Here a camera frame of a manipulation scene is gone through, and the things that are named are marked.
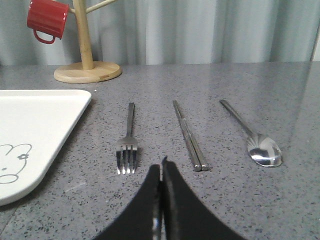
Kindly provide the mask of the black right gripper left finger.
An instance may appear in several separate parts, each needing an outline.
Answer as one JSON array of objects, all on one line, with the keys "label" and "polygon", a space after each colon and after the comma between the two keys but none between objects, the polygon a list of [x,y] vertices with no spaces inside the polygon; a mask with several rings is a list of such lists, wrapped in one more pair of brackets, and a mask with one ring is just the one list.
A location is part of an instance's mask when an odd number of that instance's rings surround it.
[{"label": "black right gripper left finger", "polygon": [[96,240],[160,240],[162,230],[160,166],[153,164],[135,197]]}]

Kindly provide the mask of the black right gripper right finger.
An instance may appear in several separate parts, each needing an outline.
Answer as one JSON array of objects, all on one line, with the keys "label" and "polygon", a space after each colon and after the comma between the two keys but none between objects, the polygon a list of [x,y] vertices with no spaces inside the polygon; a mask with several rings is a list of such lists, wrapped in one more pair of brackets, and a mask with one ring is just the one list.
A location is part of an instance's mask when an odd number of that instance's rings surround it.
[{"label": "black right gripper right finger", "polygon": [[197,198],[176,164],[162,161],[161,203],[167,240],[242,240]]}]

